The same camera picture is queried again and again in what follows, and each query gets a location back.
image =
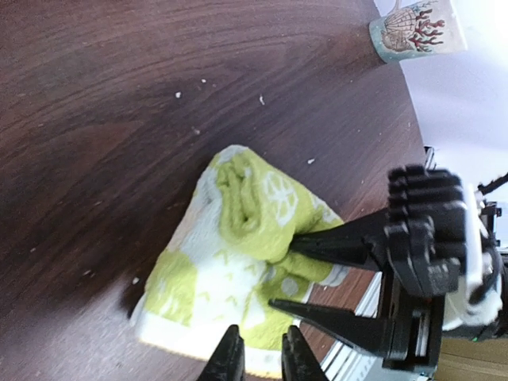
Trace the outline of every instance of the black cable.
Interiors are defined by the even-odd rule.
[[[499,177],[498,179],[491,181],[487,185],[479,184],[478,191],[485,196],[486,194],[492,193],[496,189],[502,187],[506,183],[508,183],[508,173],[506,173],[503,177]]]

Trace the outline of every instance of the patterned cloth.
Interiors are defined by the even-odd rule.
[[[138,338],[208,359],[231,324],[246,369],[280,377],[282,334],[294,321],[269,298],[306,302],[314,282],[337,286],[348,269],[288,252],[295,233],[338,226],[319,198],[253,151],[231,146],[203,172],[187,212],[133,314]]]

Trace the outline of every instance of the table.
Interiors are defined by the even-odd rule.
[[[371,0],[6,0],[0,15],[0,379],[197,376],[138,344],[128,314],[222,148],[251,147],[346,220],[424,159],[400,67],[369,42]],[[354,307],[370,278],[312,299]],[[306,334],[323,357],[331,340]]]

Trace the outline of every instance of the towel fold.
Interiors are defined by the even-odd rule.
[[[139,340],[208,360],[238,324],[246,370],[279,378],[282,334],[294,320],[270,298],[306,302],[313,283],[337,286],[346,267],[288,252],[296,233],[340,218],[303,185],[246,147],[218,153],[160,254],[132,322]]]

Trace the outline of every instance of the wooden tabletop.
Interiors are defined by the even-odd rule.
[[[198,375],[128,315],[230,144],[346,220],[384,206],[387,171],[423,147],[400,67],[370,44],[378,16],[372,0],[4,0],[0,379]],[[313,299],[353,308],[370,277]],[[306,333],[322,357],[330,340]]]

